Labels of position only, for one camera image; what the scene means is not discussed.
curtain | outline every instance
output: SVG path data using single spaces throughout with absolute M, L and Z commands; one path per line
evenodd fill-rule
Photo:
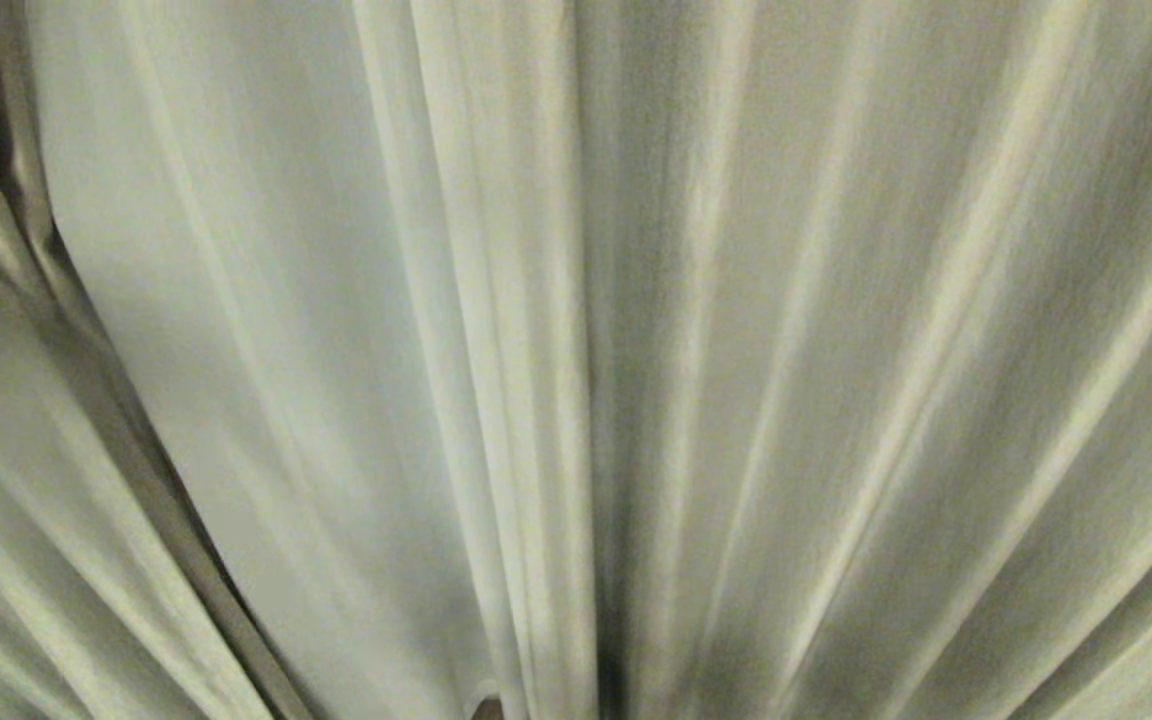
M 0 717 L 308 717 L 52 223 L 0 3 Z
M 1152 719 L 1152 0 L 31 10 L 325 717 Z

fabric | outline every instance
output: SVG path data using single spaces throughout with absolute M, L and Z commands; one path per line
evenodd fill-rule
M 0 717 L 308 717 L 60 245 L 22 9 L 0 3 Z
M 1152 717 L 1152 0 L 38 3 L 326 717 Z

drape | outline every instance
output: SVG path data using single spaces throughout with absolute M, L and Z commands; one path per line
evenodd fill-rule
M 325 717 L 1152 717 L 1152 0 L 31 15 Z
M 308 717 L 52 223 L 0 3 L 0 717 Z

curtain fold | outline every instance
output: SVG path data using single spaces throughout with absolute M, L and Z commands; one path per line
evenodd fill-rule
M 32 10 L 325 715 L 1152 717 L 1152 1 Z
M 0 717 L 308 717 L 52 223 L 0 3 Z

sheer curtain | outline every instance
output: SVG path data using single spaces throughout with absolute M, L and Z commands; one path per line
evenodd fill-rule
M 31 10 L 325 717 L 1152 717 L 1152 0 Z

